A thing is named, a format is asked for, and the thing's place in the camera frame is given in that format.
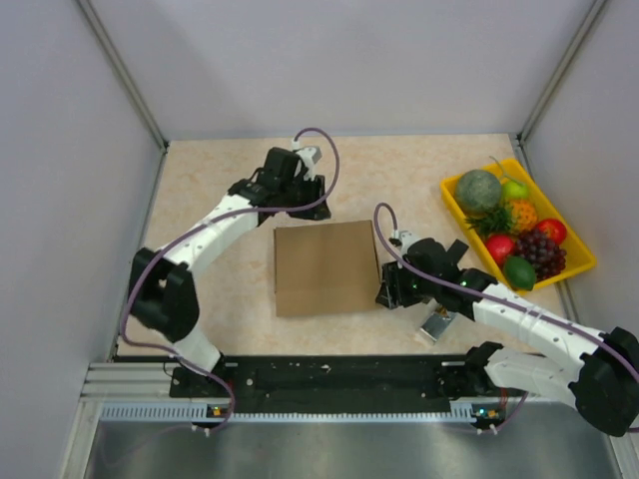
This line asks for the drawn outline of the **brown cardboard box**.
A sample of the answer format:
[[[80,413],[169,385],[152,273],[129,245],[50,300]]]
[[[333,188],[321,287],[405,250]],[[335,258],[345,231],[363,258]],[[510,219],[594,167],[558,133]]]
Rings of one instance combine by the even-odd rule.
[[[380,271],[370,220],[277,228],[274,261],[279,317],[378,309]]]

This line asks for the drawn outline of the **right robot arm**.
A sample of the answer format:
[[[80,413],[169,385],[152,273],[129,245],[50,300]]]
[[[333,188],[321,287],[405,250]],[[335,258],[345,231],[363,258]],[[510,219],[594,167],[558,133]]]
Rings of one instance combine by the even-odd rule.
[[[638,339],[571,322],[521,297],[494,276],[461,268],[467,246],[395,232],[382,242],[393,260],[382,268],[378,303],[388,309],[435,301],[449,314],[499,329],[532,347],[516,352],[497,343],[471,349],[468,387],[486,395],[514,388],[576,410],[591,426],[620,437],[638,430]]]

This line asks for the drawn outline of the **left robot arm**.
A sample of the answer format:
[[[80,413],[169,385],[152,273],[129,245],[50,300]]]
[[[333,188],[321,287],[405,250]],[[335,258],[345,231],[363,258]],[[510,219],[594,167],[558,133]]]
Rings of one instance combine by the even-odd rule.
[[[222,353],[199,326],[196,279],[241,236],[280,212],[303,220],[329,219],[325,178],[315,171],[320,158],[317,146],[271,148],[265,163],[231,185],[190,230],[134,256],[127,315],[166,340],[164,351],[193,370],[192,383],[205,395],[220,393],[227,373],[217,365]]]

